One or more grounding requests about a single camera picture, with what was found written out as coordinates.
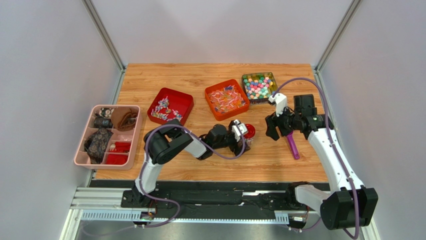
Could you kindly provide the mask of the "red tray of swirl lollipops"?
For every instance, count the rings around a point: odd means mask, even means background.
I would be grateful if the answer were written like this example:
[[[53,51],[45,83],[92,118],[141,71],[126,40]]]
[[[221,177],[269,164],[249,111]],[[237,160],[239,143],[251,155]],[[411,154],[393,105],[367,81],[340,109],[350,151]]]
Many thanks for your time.
[[[174,119],[184,125],[194,107],[192,95],[163,87],[147,110],[148,118],[157,124],[165,124]]]

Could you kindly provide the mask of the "purple plastic scoop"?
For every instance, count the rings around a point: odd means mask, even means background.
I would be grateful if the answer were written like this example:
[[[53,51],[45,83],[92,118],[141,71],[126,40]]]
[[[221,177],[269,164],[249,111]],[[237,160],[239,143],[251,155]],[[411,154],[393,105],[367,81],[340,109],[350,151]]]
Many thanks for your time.
[[[286,139],[287,139],[287,142],[288,142],[288,144],[289,144],[289,148],[290,148],[290,151],[291,151],[291,153],[292,153],[292,155],[293,155],[293,158],[294,158],[295,160],[299,160],[299,159],[300,159],[300,154],[299,154],[299,151],[298,151],[298,149],[297,149],[296,143],[295,143],[295,141],[294,141],[293,133],[294,133],[293,131],[292,131],[292,132],[290,132],[290,133],[286,136]]]

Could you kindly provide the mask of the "clear plastic jar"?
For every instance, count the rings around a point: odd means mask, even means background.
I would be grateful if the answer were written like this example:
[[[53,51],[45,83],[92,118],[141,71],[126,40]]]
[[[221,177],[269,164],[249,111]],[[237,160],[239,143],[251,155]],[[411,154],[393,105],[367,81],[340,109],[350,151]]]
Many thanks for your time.
[[[252,145],[252,143],[253,143],[253,138],[252,138],[252,137],[244,136],[244,142],[245,142],[245,145],[246,145],[246,146],[251,147],[251,145]]]

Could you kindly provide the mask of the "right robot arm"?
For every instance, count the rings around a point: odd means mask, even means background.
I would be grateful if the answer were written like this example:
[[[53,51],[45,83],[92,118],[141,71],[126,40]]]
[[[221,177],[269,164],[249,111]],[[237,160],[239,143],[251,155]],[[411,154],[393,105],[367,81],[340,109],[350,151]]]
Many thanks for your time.
[[[314,96],[297,95],[294,107],[287,97],[277,93],[268,102],[275,112],[265,118],[266,136],[277,141],[294,131],[301,132],[315,150],[326,173],[330,192],[305,181],[289,185],[289,204],[318,211],[329,230],[366,227],[371,223],[379,197],[367,188],[350,167],[339,145],[334,126],[325,114],[318,114]]]

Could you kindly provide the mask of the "red jar lid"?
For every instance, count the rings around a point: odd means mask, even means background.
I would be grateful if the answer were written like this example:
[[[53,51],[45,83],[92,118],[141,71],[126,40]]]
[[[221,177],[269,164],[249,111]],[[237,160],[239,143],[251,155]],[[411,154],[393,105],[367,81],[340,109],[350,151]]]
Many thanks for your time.
[[[244,134],[244,137],[246,139],[252,139],[256,135],[256,129],[255,129],[255,127],[253,125],[251,125],[251,124],[246,124],[245,126],[247,128],[247,133]]]

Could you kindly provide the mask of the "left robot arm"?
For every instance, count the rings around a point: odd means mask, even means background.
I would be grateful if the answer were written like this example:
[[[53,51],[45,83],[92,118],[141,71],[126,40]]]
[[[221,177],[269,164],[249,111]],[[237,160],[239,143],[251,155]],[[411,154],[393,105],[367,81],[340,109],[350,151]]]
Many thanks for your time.
[[[182,151],[202,161],[218,149],[228,148],[233,159],[241,157],[248,151],[245,135],[248,127],[238,119],[228,126],[216,124],[208,133],[197,136],[174,119],[163,124],[144,137],[144,162],[132,188],[133,201],[143,202],[156,188],[156,183],[163,165],[170,162]]]

